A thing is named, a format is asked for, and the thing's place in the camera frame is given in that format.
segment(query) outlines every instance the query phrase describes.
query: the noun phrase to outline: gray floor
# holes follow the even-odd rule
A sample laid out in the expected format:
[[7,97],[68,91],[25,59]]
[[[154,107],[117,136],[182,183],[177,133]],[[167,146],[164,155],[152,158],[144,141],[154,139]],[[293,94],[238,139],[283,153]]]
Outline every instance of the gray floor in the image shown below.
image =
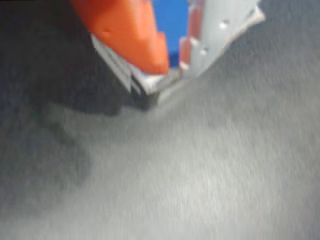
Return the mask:
[[320,239],[320,2],[262,7],[162,106],[30,123],[2,163],[0,238]]

